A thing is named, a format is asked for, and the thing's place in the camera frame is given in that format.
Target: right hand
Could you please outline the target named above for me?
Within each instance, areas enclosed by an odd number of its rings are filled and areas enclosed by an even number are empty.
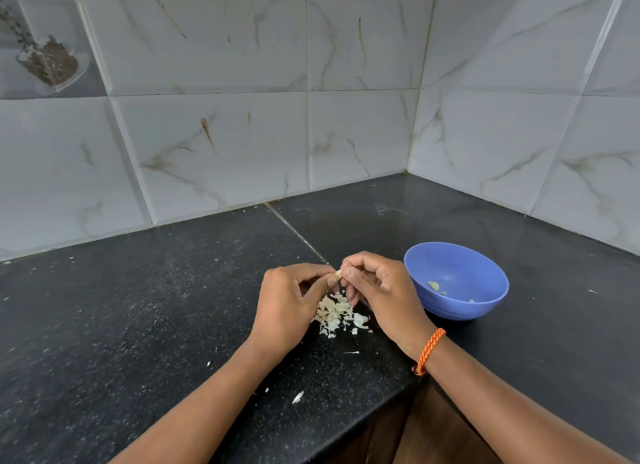
[[[357,292],[366,297],[380,328],[417,361],[436,326],[422,308],[404,264],[363,251],[345,258],[341,269],[342,286],[353,294],[349,299],[357,302]]]

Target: kitchen counter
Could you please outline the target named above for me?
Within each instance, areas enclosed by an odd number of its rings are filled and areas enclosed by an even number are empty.
[[[511,283],[489,315],[437,320],[454,341],[572,425],[640,456],[639,258],[410,175],[273,207],[297,233],[260,204],[0,264],[0,461],[107,461],[246,338],[266,269],[338,266],[360,250],[401,259],[423,241],[478,250]],[[312,323],[212,461],[318,458],[414,391],[410,367],[379,329],[329,340]]]

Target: plastic bowl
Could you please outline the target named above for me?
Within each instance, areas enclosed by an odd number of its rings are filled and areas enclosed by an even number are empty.
[[[422,306],[453,321],[470,321],[487,314],[509,291],[507,275],[495,262],[453,243],[413,246],[404,254],[404,265]],[[438,291],[429,282],[436,282]]]

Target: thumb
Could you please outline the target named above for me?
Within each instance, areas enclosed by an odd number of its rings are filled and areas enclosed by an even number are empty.
[[[380,293],[380,287],[374,284],[369,277],[360,272],[356,267],[348,267],[342,271],[342,277],[353,285],[360,293],[371,302]]]
[[[311,284],[311,287],[309,287],[307,293],[302,297],[302,301],[305,303],[305,305],[313,307],[314,314],[316,313],[316,308],[322,298],[327,294],[327,292],[329,292],[329,289],[331,289],[331,286],[328,283],[329,279],[332,279],[333,282],[333,279],[335,279],[335,274],[326,274],[325,276],[320,277],[318,280]]]

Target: decorative tile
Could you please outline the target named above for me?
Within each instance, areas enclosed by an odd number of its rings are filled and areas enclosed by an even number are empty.
[[[433,0],[307,0],[310,90],[418,88]]]
[[[404,170],[417,96],[417,90],[309,92],[311,189]]]
[[[154,223],[308,191],[306,96],[113,98]]]
[[[578,97],[423,90],[409,172],[530,213]]]
[[[624,0],[586,92],[640,94],[640,0]]]
[[[306,90],[305,0],[78,0],[110,94]]]
[[[532,215],[640,255],[640,99],[584,97]]]
[[[106,96],[74,0],[0,0],[0,98]]]
[[[146,224],[112,116],[106,98],[0,101],[0,258]]]
[[[581,93],[612,0],[436,0],[422,87]]]

